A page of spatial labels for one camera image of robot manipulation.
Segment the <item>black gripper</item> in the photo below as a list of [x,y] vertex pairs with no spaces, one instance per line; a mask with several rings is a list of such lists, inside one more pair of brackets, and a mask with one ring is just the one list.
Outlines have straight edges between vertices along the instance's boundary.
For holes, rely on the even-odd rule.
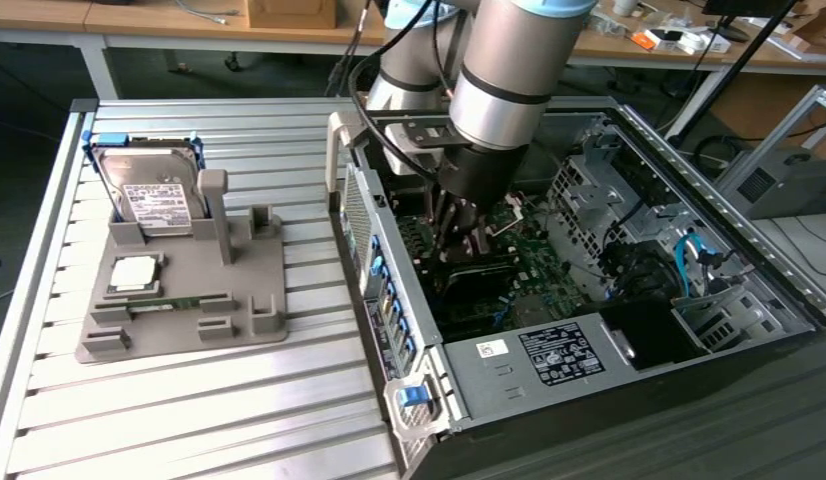
[[450,146],[430,186],[430,227],[437,257],[470,261],[490,254],[486,217],[504,199],[526,148]]

